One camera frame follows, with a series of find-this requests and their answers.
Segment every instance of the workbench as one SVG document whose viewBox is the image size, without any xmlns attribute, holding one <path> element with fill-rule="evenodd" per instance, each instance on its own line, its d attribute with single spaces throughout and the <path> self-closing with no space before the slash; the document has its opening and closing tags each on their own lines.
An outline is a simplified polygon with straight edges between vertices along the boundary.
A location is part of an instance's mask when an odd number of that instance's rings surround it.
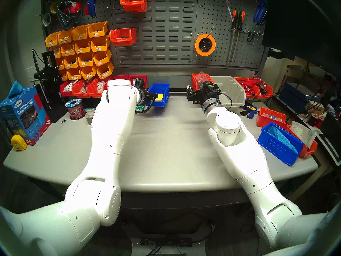
<svg viewBox="0 0 341 256">
<path fill-rule="evenodd" d="M 261 102 L 256 107 L 265 106 Z M 231 109 L 239 114 L 238 107 Z M 4 165 L 39 180 L 69 185 L 87 164 L 91 128 L 86 118 L 70 120 L 67 113 L 52 124 L 35 146 L 13 149 Z M 261 128 L 241 116 L 257 139 Z M 110 132 L 110 123 L 105 127 Z M 198 192 L 239 188 L 227 172 L 208 138 L 209 125 L 198 104 L 186 97 L 170 97 L 166 107 L 153 107 L 134 118 L 130 138 L 122 153 L 119 183 L 123 192 Z M 275 182 L 311 173 L 317 163 L 309 156 L 288 166 L 264 149 Z M 245 152 L 245 158 L 252 153 Z"/>
</svg>

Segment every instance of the bin label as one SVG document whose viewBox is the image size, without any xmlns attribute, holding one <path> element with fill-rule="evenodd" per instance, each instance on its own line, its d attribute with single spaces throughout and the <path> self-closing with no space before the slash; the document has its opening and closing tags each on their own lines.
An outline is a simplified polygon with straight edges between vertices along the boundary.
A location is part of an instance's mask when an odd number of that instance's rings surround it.
<svg viewBox="0 0 341 256">
<path fill-rule="evenodd" d="M 101 79 L 104 78 L 105 76 L 108 76 L 110 74 L 110 72 L 108 71 L 107 73 L 101 75 Z"/>
</svg>

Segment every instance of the blue storage bin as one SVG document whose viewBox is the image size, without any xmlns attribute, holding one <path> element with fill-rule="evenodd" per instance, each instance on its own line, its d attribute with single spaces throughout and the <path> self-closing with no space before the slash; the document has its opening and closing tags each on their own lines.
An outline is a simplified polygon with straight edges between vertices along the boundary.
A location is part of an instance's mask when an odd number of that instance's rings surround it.
<svg viewBox="0 0 341 256">
<path fill-rule="evenodd" d="M 289 140 L 289 142 L 294 146 L 297 150 L 297 153 L 294 152 L 287 145 L 279 141 L 273 135 L 268 133 L 269 127 L 274 126 L 280 130 L 280 132 Z M 292 165 L 295 163 L 297 157 L 302 151 L 303 142 L 298 138 L 291 135 L 289 132 L 275 124 L 274 122 L 270 122 L 265 127 L 262 128 L 262 133 L 258 138 L 258 143 L 274 154 L 277 158 L 279 158 L 282 162 L 288 165 Z"/>
<path fill-rule="evenodd" d="M 149 89 L 148 91 L 151 93 L 162 93 L 163 94 L 163 99 L 162 101 L 155 101 L 153 103 L 152 106 L 155 107 L 165 107 L 168 99 L 169 99 L 169 87 L 170 84 L 158 84 L 158 83 L 154 83 Z"/>
</svg>

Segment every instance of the pegboard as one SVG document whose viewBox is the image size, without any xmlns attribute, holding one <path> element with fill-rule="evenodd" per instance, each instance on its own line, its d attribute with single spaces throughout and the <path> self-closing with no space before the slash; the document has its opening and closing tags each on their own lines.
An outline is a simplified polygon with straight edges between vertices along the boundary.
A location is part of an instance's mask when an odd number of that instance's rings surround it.
<svg viewBox="0 0 341 256">
<path fill-rule="evenodd" d="M 264 33 L 264 26 L 257 26 L 253 23 L 253 15 L 258 6 L 257 0 L 231 0 L 231 12 L 236 8 L 238 12 L 245 11 L 245 19 L 243 30 L 257 31 L 261 35 L 254 35 L 251 42 L 247 42 L 248 34 L 240 33 L 237 42 L 237 32 L 234 36 L 234 43 L 230 60 L 232 60 L 233 50 L 236 46 L 236 53 L 232 64 L 233 67 L 246 67 L 257 69 L 264 51 L 264 46 L 261 45 Z M 212 36 L 216 41 L 215 51 L 208 57 L 197 56 L 193 54 L 193 59 L 197 64 L 202 65 L 222 65 L 226 66 L 228 61 L 228 51 L 232 38 L 231 17 L 225 0 L 198 0 L 196 36 L 208 34 L 212 31 Z"/>
<path fill-rule="evenodd" d="M 86 0 L 74 1 L 86 5 Z M 229 66 L 227 57 L 232 31 L 224 0 L 148 0 L 145 13 L 125 12 L 120 0 L 96 0 L 96 17 L 83 16 L 81 24 L 108 21 L 108 30 L 137 28 L 137 40 L 132 46 L 115 47 L 110 43 L 111 60 L 116 67 L 190 64 L 200 68 L 219 66 L 257 70 L 264 50 L 261 45 L 264 26 L 252 22 L 257 5 L 257 0 L 230 1 L 231 11 L 234 8 L 245 11 L 243 30 L 257 31 L 261 35 L 255 35 L 252 42 L 247 42 L 248 35 L 240 33 L 237 42 L 236 33 L 236 54 Z M 195 40 L 198 35 L 209 33 L 213 26 L 216 49 L 210 56 L 200 57 L 194 51 Z M 48 35 L 59 30 L 61 27 L 56 20 L 47 28 Z"/>
</svg>

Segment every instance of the yellow storage bin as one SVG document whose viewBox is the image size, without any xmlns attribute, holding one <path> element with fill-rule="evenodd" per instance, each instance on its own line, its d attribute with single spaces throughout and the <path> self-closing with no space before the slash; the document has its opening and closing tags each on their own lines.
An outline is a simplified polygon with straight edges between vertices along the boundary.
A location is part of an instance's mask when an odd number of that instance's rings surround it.
<svg viewBox="0 0 341 256">
<path fill-rule="evenodd" d="M 81 40 L 88 38 L 88 28 L 90 25 L 83 25 L 75 27 L 72 32 L 72 39 L 73 40 Z"/>
<path fill-rule="evenodd" d="M 91 38 L 76 41 L 75 42 L 76 54 L 89 52 L 91 49 L 90 41 L 91 41 Z"/>
<path fill-rule="evenodd" d="M 66 71 L 68 79 L 81 79 L 82 76 L 80 74 L 80 70 L 81 70 L 81 68 L 68 69 Z"/>
<path fill-rule="evenodd" d="M 66 74 L 66 69 L 63 69 L 63 70 L 60 70 L 59 71 L 59 73 L 61 74 L 61 79 L 62 79 L 62 81 L 67 81 L 68 80 L 68 76 L 67 76 L 67 74 Z"/>
<path fill-rule="evenodd" d="M 89 78 L 95 76 L 96 72 L 97 72 L 97 67 L 95 65 L 90 66 L 90 67 L 83 67 L 80 70 L 80 73 L 81 73 L 83 79 L 89 79 Z"/>
<path fill-rule="evenodd" d="M 72 56 L 75 55 L 75 44 L 73 42 L 62 44 L 60 50 L 62 52 L 62 56 Z"/>
<path fill-rule="evenodd" d="M 61 31 L 58 35 L 57 35 L 57 41 L 58 44 L 65 44 L 67 42 L 71 42 L 72 41 L 72 37 L 71 37 L 71 32 L 72 32 L 73 28 L 70 28 L 68 31 Z"/>
<path fill-rule="evenodd" d="M 104 79 L 113 73 L 113 64 L 108 62 L 98 67 L 97 75 L 100 79 Z"/>
<path fill-rule="evenodd" d="M 49 49 L 49 51 L 53 51 L 55 54 L 55 58 L 60 58 L 61 57 L 61 50 L 60 50 L 60 45 L 53 46 Z"/>
<path fill-rule="evenodd" d="M 100 66 L 109 62 L 110 58 L 111 52 L 109 49 L 107 51 L 98 51 L 93 56 L 93 62 L 95 63 L 96 66 Z"/>
<path fill-rule="evenodd" d="M 59 66 L 58 70 L 63 70 L 64 69 L 63 58 L 56 58 L 56 63 Z"/>
<path fill-rule="evenodd" d="M 108 21 L 93 23 L 88 28 L 89 37 L 102 37 L 108 32 Z"/>
<path fill-rule="evenodd" d="M 58 34 L 60 33 L 59 32 L 55 32 L 51 35 L 49 35 L 46 39 L 45 39 L 45 45 L 46 47 L 51 47 L 51 46 L 55 46 L 58 44 L 58 41 L 57 41 L 57 36 Z"/>
<path fill-rule="evenodd" d="M 91 50 L 93 52 L 107 51 L 110 45 L 109 35 L 105 35 L 104 37 L 99 38 L 93 38 L 90 43 Z"/>
<path fill-rule="evenodd" d="M 78 67 L 78 55 L 67 56 L 63 59 L 63 64 L 66 69 Z"/>
<path fill-rule="evenodd" d="M 82 53 L 78 56 L 78 64 L 81 67 L 93 66 L 93 52 Z"/>
</svg>

